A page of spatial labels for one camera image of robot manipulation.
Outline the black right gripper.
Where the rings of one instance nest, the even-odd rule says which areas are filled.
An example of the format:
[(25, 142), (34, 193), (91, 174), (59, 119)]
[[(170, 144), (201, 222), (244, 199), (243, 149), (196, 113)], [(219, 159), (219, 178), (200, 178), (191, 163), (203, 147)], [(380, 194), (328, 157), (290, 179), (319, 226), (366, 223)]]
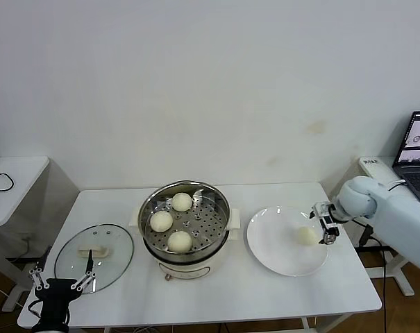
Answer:
[[(309, 215), (309, 219), (315, 217), (315, 212), (312, 210)], [(329, 213), (324, 214), (319, 217), (321, 226), (323, 228), (324, 234), (319, 242), (319, 244), (331, 245), (335, 242), (336, 236), (339, 235), (339, 229), (335, 220), (330, 216)]]

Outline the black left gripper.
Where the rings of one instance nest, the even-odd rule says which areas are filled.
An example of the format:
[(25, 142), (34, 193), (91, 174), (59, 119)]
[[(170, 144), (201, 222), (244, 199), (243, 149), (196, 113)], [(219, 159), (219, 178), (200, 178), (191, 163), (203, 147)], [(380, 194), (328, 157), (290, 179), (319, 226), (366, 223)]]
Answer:
[(32, 280), (35, 296), (42, 302), (40, 310), (40, 322), (68, 323), (70, 318), (69, 304), (81, 296), (81, 291), (95, 278), (92, 272), (94, 260), (92, 249), (89, 249), (85, 274), (80, 280), (49, 278), (47, 281), (42, 277), (47, 257), (50, 253), (48, 247), (44, 254), (37, 260), (36, 265), (28, 272)]

